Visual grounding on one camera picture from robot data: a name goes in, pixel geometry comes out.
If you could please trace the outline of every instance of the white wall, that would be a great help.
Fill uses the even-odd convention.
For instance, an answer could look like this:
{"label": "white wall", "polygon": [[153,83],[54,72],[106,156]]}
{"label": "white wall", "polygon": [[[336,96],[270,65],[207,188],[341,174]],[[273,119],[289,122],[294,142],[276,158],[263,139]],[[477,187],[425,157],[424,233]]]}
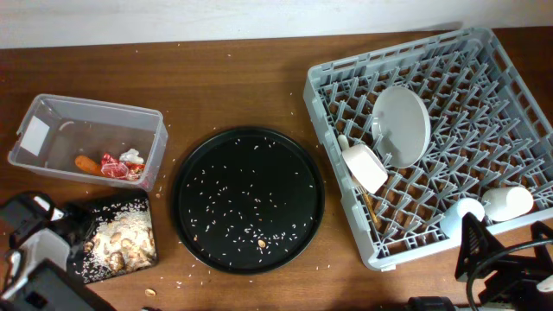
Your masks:
{"label": "white wall", "polygon": [[552,24],[550,0],[0,0],[0,48]]}

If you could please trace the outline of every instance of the white sticker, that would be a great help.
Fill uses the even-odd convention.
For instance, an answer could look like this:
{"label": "white sticker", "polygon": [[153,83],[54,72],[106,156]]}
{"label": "white sticker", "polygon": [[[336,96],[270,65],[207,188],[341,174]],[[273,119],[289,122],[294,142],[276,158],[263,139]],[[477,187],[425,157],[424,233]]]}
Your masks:
{"label": "white sticker", "polygon": [[60,211],[59,209],[55,208],[54,207],[54,214],[52,214],[52,221],[56,221],[58,219],[62,219],[63,216],[65,216],[66,214],[64,214],[62,211]]}
{"label": "white sticker", "polygon": [[33,117],[21,141],[21,147],[35,156],[41,152],[44,139],[50,130],[50,127],[42,122],[38,117]]}
{"label": "white sticker", "polygon": [[553,276],[549,276],[545,280],[537,284],[537,290],[542,293],[549,293],[553,291]]}

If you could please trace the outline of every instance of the white plate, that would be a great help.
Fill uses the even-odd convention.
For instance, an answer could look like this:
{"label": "white plate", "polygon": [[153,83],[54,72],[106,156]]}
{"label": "white plate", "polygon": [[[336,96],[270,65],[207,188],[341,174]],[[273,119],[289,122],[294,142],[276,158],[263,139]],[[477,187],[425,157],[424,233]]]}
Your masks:
{"label": "white plate", "polygon": [[430,118],[414,92],[393,86],[378,96],[372,110],[372,138],[383,135],[377,147],[381,156],[392,155],[390,165],[407,168],[424,155],[430,143]]}

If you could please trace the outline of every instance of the plastic bin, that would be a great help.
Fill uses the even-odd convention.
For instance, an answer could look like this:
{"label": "plastic bin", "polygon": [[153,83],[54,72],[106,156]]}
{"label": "plastic bin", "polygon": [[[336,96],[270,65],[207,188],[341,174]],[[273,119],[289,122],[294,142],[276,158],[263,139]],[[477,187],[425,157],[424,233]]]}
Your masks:
{"label": "plastic bin", "polygon": [[[39,175],[150,191],[156,182],[168,133],[159,111],[90,99],[38,95],[23,118],[8,161]],[[77,156],[99,162],[136,149],[145,168],[137,181],[83,173]]]}
{"label": "plastic bin", "polygon": [[[372,107],[390,86],[408,87],[423,99],[432,134],[423,158],[409,168],[393,168],[391,155],[378,155],[389,179],[371,195],[381,224],[375,225],[336,137],[343,132],[350,144],[376,150],[382,137],[372,139]],[[438,225],[443,213],[459,198],[480,200],[491,187],[522,184],[534,197],[526,215],[485,219],[492,234],[553,217],[553,130],[490,29],[458,30],[314,66],[303,98],[363,263],[372,270],[457,246]]]}

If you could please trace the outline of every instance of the white label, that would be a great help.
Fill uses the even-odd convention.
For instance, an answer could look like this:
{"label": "white label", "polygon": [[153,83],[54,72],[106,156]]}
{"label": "white label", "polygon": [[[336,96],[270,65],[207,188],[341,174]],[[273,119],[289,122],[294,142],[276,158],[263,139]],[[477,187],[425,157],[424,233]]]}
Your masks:
{"label": "white label", "polygon": [[35,156],[41,152],[44,138],[50,130],[50,127],[42,122],[38,117],[33,117],[21,141],[21,147]]}
{"label": "white label", "polygon": [[35,200],[36,203],[38,203],[38,205],[42,206],[42,208],[44,208],[45,211],[49,211],[50,210],[50,204],[48,202],[46,202],[43,198],[41,198],[40,196],[35,196],[33,198],[33,200]]}

